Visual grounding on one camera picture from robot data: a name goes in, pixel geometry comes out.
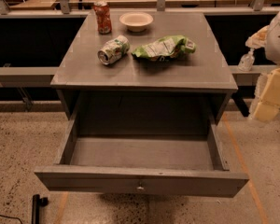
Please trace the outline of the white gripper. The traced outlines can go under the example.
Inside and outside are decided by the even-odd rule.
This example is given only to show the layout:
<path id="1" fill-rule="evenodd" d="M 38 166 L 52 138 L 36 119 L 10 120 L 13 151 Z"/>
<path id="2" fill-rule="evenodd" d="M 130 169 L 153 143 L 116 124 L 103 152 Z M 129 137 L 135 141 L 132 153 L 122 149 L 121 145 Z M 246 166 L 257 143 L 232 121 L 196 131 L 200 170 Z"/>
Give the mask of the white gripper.
<path id="1" fill-rule="evenodd" d="M 264 48 L 268 26 L 264 26 L 252 34 L 245 45 L 251 49 Z M 269 122 L 280 112 L 280 67 L 269 74 L 261 73 L 257 79 L 254 99 L 249 114 L 254 120 Z"/>

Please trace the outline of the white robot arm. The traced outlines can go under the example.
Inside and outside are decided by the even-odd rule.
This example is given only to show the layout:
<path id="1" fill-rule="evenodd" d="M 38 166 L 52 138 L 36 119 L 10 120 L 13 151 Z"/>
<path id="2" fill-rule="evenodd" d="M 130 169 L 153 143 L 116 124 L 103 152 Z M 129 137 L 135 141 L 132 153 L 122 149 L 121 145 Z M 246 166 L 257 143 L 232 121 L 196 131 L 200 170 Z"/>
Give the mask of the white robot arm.
<path id="1" fill-rule="evenodd" d="M 250 36 L 245 45 L 252 49 L 265 49 L 265 56 L 278 67 L 267 76 L 261 75 L 256 87 L 256 98 L 250 108 L 250 118 L 269 122 L 280 111 L 280 11 L 270 24 Z"/>

